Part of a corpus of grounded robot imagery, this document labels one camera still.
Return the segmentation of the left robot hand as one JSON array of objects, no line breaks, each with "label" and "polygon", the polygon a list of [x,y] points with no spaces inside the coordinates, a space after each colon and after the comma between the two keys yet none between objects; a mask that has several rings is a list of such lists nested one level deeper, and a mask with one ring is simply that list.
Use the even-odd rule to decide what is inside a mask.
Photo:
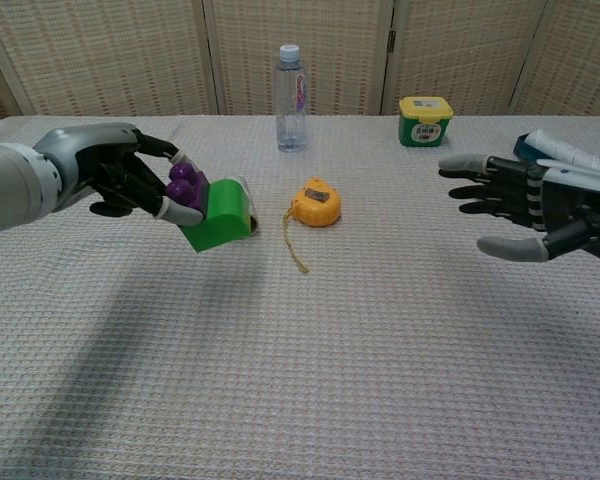
[{"label": "left robot hand", "polygon": [[194,226],[204,218],[200,209],[168,198],[165,184],[140,156],[161,157],[171,164],[189,158],[172,143],[144,134],[130,123],[56,128],[34,150],[55,165],[62,179],[56,212],[97,193],[101,200],[90,211],[100,216],[121,218],[141,209],[178,226]]}]

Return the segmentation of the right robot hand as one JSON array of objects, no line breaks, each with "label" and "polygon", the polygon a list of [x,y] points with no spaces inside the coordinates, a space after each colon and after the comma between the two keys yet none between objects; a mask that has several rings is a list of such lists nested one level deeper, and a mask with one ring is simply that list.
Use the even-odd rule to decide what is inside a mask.
[{"label": "right robot hand", "polygon": [[438,173],[471,182],[449,191],[464,202],[462,213],[503,218],[544,234],[525,239],[483,236],[477,240],[482,253],[544,263],[582,250],[600,259],[600,168],[464,154],[440,160]]}]

